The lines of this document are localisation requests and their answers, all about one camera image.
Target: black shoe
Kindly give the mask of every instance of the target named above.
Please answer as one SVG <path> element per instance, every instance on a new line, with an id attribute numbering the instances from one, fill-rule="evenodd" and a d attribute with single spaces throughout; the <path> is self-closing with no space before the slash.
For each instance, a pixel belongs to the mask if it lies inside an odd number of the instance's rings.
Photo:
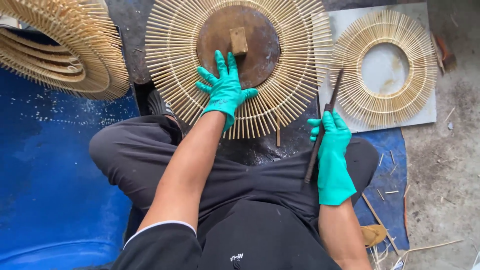
<path id="1" fill-rule="evenodd" d="M 177 117 L 170 108 L 170 104 L 166 103 L 165 100 L 160 96 L 160 93 L 157 90 L 153 90 L 148 94 L 148 107 L 153 115 L 169 115 L 175 119 Z"/>

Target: black shirt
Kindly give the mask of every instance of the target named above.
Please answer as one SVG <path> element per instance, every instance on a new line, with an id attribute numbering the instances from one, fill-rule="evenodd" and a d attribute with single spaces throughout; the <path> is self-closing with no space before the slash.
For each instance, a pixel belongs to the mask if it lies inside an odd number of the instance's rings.
<path id="1" fill-rule="evenodd" d="M 341 270 L 313 226 L 281 202 L 240 200 L 213 211 L 198 235 L 166 221 L 138 232 L 113 270 Z"/>

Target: wooden block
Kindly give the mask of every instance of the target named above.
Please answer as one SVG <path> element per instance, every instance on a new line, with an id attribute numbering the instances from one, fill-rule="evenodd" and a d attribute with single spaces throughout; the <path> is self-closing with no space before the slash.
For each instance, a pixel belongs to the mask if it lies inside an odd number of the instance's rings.
<path id="1" fill-rule="evenodd" d="M 232 53 L 234 56 L 243 55 L 248 52 L 247 38 L 243 27 L 230 29 L 230 39 L 232 41 Z"/>

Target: metal tool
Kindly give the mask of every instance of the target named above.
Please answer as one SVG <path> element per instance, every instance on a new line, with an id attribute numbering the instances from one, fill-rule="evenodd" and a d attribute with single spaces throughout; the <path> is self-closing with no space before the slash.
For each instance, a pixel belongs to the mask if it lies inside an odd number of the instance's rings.
<path id="1" fill-rule="evenodd" d="M 338 73 L 338 77 L 335 83 L 335 88 L 333 89 L 333 93 L 332 93 L 332 98 L 330 99 L 330 103 L 325 104 L 324 112 L 329 111 L 330 113 L 332 113 L 333 111 L 333 107 L 335 106 L 335 100 L 338 95 L 338 87 L 340 86 L 340 80 L 342 79 L 342 75 L 343 75 L 343 68 Z M 317 114 L 318 114 L 318 119 L 320 119 L 320 98 L 318 97 L 318 92 L 317 92 Z M 305 179 L 304 179 L 305 183 L 307 184 L 310 183 L 310 179 L 312 178 L 313 169 L 315 168 L 315 162 L 317 160 L 318 149 L 320 149 L 320 144 L 322 143 L 322 140 L 325 135 L 324 125 L 321 124 L 319 128 L 320 130 L 318 132 L 317 140 L 313 145 L 312 155 L 310 156 L 310 163 L 308 164 L 307 174 L 305 175 Z"/>

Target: bamboo sunburst mirror frame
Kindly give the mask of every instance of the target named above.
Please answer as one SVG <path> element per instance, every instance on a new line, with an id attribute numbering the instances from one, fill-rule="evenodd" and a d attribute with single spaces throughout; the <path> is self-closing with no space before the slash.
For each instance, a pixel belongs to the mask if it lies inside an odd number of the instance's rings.
<path id="1" fill-rule="evenodd" d="M 59 46 L 0 29 L 0 66 L 43 86 L 112 100 L 130 87 L 117 30 L 101 3 L 1 0 L 0 13 L 21 20 Z"/>
<path id="2" fill-rule="evenodd" d="M 147 24 L 146 60 L 162 97 L 182 120 L 193 125 L 209 101 L 208 94 L 194 84 L 206 83 L 196 72 L 199 31 L 215 11 L 234 5 L 265 15 L 279 39 L 281 53 L 273 72 L 256 87 L 259 94 L 237 108 L 233 126 L 223 135 L 229 139 L 261 137 L 299 117 L 326 76 L 332 40 L 321 2 L 157 0 Z"/>
<path id="3" fill-rule="evenodd" d="M 410 65 L 408 77 L 393 94 L 374 93 L 365 85 L 361 66 L 365 54 L 375 45 L 391 43 L 405 53 Z M 350 116 L 368 126 L 387 127 L 408 120 L 430 97 L 437 78 L 437 61 L 430 36 L 405 14 L 371 12 L 352 23 L 334 45 L 330 81 L 344 69 L 338 103 Z"/>

